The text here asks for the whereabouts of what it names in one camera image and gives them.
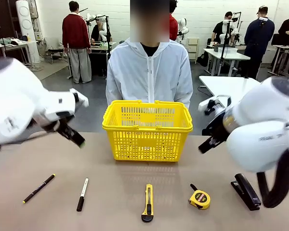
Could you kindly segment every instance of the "tape measure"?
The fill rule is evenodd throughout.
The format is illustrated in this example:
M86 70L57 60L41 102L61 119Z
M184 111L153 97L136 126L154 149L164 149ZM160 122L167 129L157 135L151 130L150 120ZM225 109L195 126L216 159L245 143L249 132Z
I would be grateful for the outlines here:
M191 184L191 187L195 192L188 202L198 209L207 209L211 202L210 196L206 192L198 190L193 184Z
M153 186L147 184L145 189L145 209L141 214L141 220L149 223L153 220Z

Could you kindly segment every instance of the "pen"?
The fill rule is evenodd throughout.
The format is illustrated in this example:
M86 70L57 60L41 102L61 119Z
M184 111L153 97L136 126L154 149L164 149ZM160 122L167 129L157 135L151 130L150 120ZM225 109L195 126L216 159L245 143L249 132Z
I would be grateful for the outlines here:
M25 204L26 202L28 202L28 200L30 200L35 194L37 194L42 188L44 188L44 186L46 184L48 184L54 177L56 174L52 174L50 177L48 177L47 180L45 180L36 190L33 191L33 193L31 193L25 200L23 200L23 203Z
M89 178L86 178L85 179L85 183L83 184L83 188L82 188L82 191L81 191L81 194L80 194L80 198L79 198L79 201L78 201L78 206L77 206L77 209L76 209L77 212L81 212L82 211L82 206L83 206L83 202L85 201L85 192L86 192L86 189L87 189L88 181L89 181Z

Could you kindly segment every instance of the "gray pants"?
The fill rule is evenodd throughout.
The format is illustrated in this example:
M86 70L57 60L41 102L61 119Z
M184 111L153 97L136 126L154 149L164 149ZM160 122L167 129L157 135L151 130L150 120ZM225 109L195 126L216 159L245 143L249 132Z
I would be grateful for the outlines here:
M74 83L79 83L80 76L82 82L91 81L91 62L87 49L69 49L69 54L71 58Z

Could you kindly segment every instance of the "red sweater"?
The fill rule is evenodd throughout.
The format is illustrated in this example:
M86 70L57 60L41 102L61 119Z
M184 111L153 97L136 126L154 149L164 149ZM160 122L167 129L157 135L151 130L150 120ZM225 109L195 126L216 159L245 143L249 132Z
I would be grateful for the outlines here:
M84 49L91 47L87 26L82 17L69 14L63 20L62 42L65 48Z
M169 36L170 39L175 41L178 36L178 22L175 18L170 14L170 21L169 21Z

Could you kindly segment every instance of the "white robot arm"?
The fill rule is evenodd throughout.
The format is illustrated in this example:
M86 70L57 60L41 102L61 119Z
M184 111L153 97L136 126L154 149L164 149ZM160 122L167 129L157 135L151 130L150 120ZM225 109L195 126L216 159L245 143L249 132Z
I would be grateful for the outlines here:
M186 23L187 23L186 18L178 20L178 28L179 28L178 36L186 35L189 32L189 29L186 27Z
M201 103L199 110L216 114L203 130L210 138L199 150L205 153L226 141L233 159L257 173L264 206L281 203L289 190L289 79L268 78L226 109L215 97ZM264 172L276 165L275 184L269 192Z
M48 91L18 60L0 60L0 146L15 141L33 125L81 146L84 139L67 125L81 106L89 106L88 98L75 89Z
M182 18L178 20L178 36L177 36L177 42L183 43L184 35L186 35L189 32L189 29L186 27L186 19Z
M90 24L90 22L99 20L103 24L103 29L100 30L100 36L102 38L102 41L107 41L107 24L106 24L106 15L90 15L87 13L87 16L85 18L85 21L87 22L87 25Z
M225 43L226 33L227 33L227 38L230 37L229 36L229 31L227 32L228 24L229 24L229 28L233 30L231 32L231 36L237 35L239 33L238 29L235 27L234 22L232 20L223 20L223 33L220 35L221 44Z

